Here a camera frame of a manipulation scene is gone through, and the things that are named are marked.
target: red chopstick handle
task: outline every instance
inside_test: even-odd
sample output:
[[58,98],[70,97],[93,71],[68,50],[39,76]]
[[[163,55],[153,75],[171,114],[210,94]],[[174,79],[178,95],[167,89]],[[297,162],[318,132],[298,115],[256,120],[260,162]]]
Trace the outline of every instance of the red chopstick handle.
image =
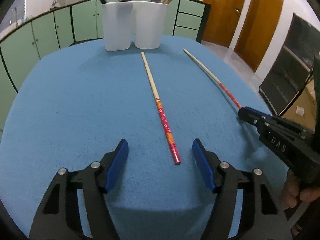
[[219,86],[225,91],[225,93],[230,97],[230,99],[236,104],[236,106],[240,109],[241,105],[239,102],[235,99],[235,97],[229,92],[229,90],[220,82],[218,83]]
[[165,116],[160,98],[156,98],[156,105],[158,108],[158,112],[159,112],[161,123],[162,123],[163,129],[164,129],[165,136],[167,137],[168,145],[169,145],[169,148],[171,151],[171,155],[172,155],[174,164],[176,164],[176,165],[180,164],[181,163],[180,155],[178,153],[178,149],[177,149],[176,144],[174,142],[174,139],[173,139],[173,136],[172,136],[172,133],[170,130],[170,126],[168,124],[167,117]]

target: white plastic cup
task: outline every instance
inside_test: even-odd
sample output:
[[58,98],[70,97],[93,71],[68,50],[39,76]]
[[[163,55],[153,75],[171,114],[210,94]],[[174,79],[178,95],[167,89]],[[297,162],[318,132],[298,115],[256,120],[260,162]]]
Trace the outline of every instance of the white plastic cup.
[[124,50],[130,47],[130,18],[133,2],[110,2],[102,4],[102,24],[105,49]]
[[167,4],[136,1],[136,38],[134,45],[139,49],[156,49],[160,46],[164,29]]

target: tiled floor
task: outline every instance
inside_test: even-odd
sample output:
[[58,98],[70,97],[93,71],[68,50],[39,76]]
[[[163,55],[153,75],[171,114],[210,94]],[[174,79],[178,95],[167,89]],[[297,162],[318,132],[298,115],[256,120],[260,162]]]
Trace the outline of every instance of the tiled floor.
[[258,90],[262,81],[233,50],[207,41],[202,41],[201,44],[227,63],[254,92],[259,94]]

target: silver pin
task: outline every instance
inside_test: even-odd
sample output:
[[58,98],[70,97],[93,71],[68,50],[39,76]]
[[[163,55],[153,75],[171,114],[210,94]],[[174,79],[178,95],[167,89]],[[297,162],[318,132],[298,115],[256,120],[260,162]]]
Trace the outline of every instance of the silver pin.
[[100,162],[93,162],[93,163],[91,163],[91,168],[96,169],[96,168],[98,168],[98,167],[100,167]]
[[220,167],[223,168],[223,169],[227,169],[227,168],[229,168],[229,163],[227,163],[227,162],[221,162],[221,163],[220,163]]
[[260,169],[254,169],[253,172],[256,175],[261,175],[262,174],[262,170],[260,170]]
[[63,174],[66,173],[66,171],[67,171],[67,170],[66,170],[65,168],[61,168],[61,169],[58,170],[58,174],[59,174],[59,175],[63,175]]

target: table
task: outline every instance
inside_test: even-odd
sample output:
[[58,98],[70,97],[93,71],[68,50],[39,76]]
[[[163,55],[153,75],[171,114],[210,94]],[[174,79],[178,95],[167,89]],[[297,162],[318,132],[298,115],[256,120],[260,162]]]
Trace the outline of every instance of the table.
[[[269,112],[236,73],[203,45],[163,36],[144,50],[182,163],[175,166],[140,56],[132,46],[107,52],[103,40],[47,55],[33,68],[8,115],[0,144],[0,198],[28,235],[33,216],[60,167],[85,168],[113,151],[121,138],[129,156],[107,196],[121,240],[198,240],[215,196],[204,187],[191,147],[207,150],[237,169],[261,168],[280,189],[287,167],[258,141],[255,128],[239,121],[221,89],[182,51],[206,65],[242,106]],[[86,235],[84,200],[79,206]],[[239,224],[239,191],[230,235]]]

